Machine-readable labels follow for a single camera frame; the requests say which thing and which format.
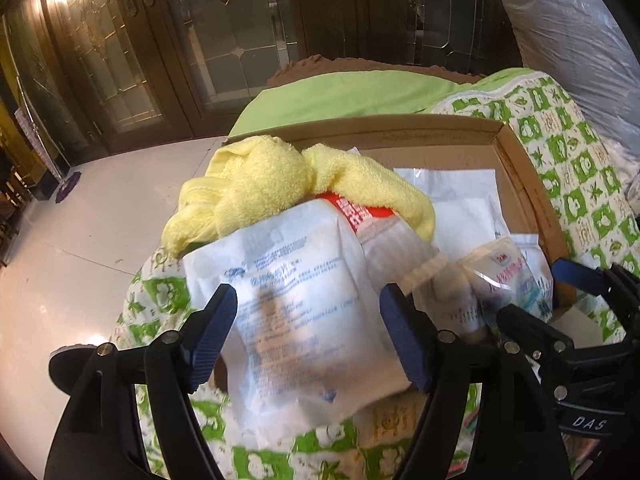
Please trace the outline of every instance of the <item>white plastic bag on pillow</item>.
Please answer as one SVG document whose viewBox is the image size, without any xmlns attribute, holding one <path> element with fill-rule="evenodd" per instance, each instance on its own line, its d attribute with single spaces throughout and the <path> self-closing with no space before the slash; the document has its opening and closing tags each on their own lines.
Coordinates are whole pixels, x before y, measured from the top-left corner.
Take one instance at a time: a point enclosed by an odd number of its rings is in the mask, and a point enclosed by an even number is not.
<svg viewBox="0 0 640 480">
<path fill-rule="evenodd" d="M 378 230 L 379 245 L 394 232 L 393 248 L 412 262 L 403 272 L 412 274 L 418 264 L 430 278 L 423 264 L 434 259 L 433 248 L 391 216 Z M 183 259 L 194 308 L 203 308 L 220 283 L 236 289 L 238 315 L 222 355 L 238 423 L 259 445 L 340 422 L 408 387 L 378 304 L 385 262 L 389 281 L 403 276 L 393 259 L 383 258 L 373 267 L 380 282 L 373 286 L 363 248 L 376 237 L 369 232 L 361 245 L 354 228 L 376 222 L 366 208 L 347 217 L 337 204 L 316 199 Z M 423 261 L 410 256 L 415 251 Z"/>
<path fill-rule="evenodd" d="M 640 162 L 640 64 L 602 0 L 502 0 L 525 66 L 552 76 Z"/>
</svg>

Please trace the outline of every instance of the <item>wooden door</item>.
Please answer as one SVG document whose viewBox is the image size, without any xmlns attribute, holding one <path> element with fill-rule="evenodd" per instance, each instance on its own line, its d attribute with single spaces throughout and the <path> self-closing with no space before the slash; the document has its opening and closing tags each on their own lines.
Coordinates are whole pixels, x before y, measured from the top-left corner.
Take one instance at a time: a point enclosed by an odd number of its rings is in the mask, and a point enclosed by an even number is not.
<svg viewBox="0 0 640 480">
<path fill-rule="evenodd" d="M 42 0 L 53 49 L 108 152 L 190 139 L 143 0 Z"/>
<path fill-rule="evenodd" d="M 71 164 L 106 156 L 106 145 L 75 100 L 52 49 L 40 2 L 12 0 L 2 17 L 21 86 L 34 107 L 32 113 Z M 10 85 L 15 88 L 15 81 Z"/>
</svg>

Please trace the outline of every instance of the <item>green patterned bedsheet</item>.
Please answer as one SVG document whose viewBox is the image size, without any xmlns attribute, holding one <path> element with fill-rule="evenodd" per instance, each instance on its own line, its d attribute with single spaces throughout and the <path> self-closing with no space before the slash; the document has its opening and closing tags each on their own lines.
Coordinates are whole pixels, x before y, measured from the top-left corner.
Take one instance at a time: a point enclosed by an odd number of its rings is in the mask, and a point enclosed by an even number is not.
<svg viewBox="0 0 640 480">
<path fill-rule="evenodd" d="M 545 184 L 572 257 L 602 266 L 617 262 L 640 273 L 638 228 L 606 150 L 575 102 L 550 77 L 528 73 L 495 91 L 458 92 L 432 111 L 508 122 Z M 606 304 L 583 297 L 578 305 L 598 323 L 606 342 L 622 338 L 624 331 Z M 131 283 L 111 340 L 121 349 L 148 344 L 159 333 L 180 328 L 191 312 L 180 260 L 158 249 Z M 166 477 L 145 387 L 138 386 L 136 395 L 150 465 Z M 426 402 L 410 390 L 376 402 L 341 424 L 260 448 L 240 431 L 229 398 L 214 385 L 201 385 L 191 399 L 222 473 L 228 479 L 250 480 L 388 479 Z M 478 402 L 479 387 L 472 385 L 452 473 L 468 458 Z"/>
</svg>

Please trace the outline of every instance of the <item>cardboard box lid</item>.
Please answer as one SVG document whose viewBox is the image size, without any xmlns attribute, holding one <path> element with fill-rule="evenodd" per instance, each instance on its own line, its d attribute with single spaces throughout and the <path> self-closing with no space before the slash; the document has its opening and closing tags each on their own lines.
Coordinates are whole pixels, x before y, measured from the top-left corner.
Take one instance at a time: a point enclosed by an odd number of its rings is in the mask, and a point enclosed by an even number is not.
<svg viewBox="0 0 640 480">
<path fill-rule="evenodd" d="M 317 143 L 341 150 L 355 146 L 390 170 L 494 169 L 510 231 L 538 234 L 550 263 L 569 257 L 542 181 L 513 130 L 499 121 L 429 114 L 367 116 L 292 124 L 260 134 L 280 137 L 298 150 Z M 575 303 L 575 289 L 556 283 L 554 301 L 568 308 Z"/>
</svg>

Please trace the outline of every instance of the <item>white paper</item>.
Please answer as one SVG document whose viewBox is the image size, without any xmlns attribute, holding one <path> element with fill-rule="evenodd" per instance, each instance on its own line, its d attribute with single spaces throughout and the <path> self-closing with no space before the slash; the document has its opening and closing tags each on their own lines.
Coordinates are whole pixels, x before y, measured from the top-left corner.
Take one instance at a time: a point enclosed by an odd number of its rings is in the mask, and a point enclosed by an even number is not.
<svg viewBox="0 0 640 480">
<path fill-rule="evenodd" d="M 602 329 L 575 306 L 567 310 L 559 319 L 552 321 L 551 326 L 573 339 L 576 348 L 603 344 Z"/>
<path fill-rule="evenodd" d="M 409 386 L 346 218 L 311 200 L 183 259 L 194 308 L 238 294 L 223 347 L 243 430 L 267 443 L 340 422 Z"/>
<path fill-rule="evenodd" d="M 432 243 L 452 261 L 509 234 L 502 218 L 495 170 L 394 171 L 433 203 L 436 226 Z"/>
</svg>

